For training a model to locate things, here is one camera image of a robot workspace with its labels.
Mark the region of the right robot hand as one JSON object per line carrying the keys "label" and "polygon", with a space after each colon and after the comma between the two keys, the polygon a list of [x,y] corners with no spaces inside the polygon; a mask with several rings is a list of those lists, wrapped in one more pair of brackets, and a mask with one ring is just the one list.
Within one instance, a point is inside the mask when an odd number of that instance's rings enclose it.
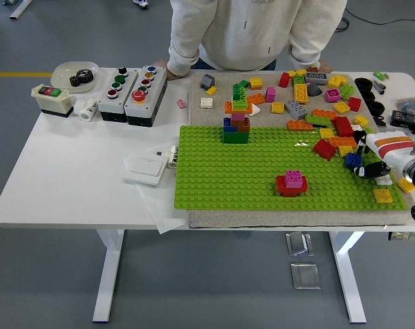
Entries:
{"label": "right robot hand", "polygon": [[404,132],[377,132],[364,134],[358,142],[357,154],[362,155],[372,151],[379,162],[352,171],[361,178],[378,178],[389,174],[391,168],[396,168],[409,182],[414,182],[415,176],[415,141]]}

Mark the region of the person's right hand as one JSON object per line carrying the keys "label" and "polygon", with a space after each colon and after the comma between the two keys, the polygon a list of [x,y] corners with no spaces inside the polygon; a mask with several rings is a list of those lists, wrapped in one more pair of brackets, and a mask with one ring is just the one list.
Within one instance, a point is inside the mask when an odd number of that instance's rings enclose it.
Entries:
{"label": "person's right hand", "polygon": [[186,73],[186,74],[184,74],[184,75],[175,75],[175,74],[173,74],[168,68],[167,68],[167,63],[168,63],[168,60],[165,60],[165,59],[162,59],[162,60],[159,60],[158,62],[155,62],[154,64],[153,64],[153,66],[160,66],[160,67],[163,67],[163,68],[165,68],[165,70],[166,70],[166,74],[167,74],[167,79],[169,80],[169,81],[172,81],[172,80],[179,80],[179,79],[182,79],[182,78],[184,78],[184,77],[186,77],[186,76],[188,76],[188,74]]}

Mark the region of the person's left hand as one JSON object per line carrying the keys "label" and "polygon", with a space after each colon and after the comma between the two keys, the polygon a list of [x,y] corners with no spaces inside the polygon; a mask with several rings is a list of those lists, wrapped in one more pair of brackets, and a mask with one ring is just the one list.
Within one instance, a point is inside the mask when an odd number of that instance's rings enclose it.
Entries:
{"label": "person's left hand", "polygon": [[317,66],[312,66],[312,71],[319,72],[319,73],[331,73],[333,71],[333,67],[328,65],[326,61],[319,60]]}

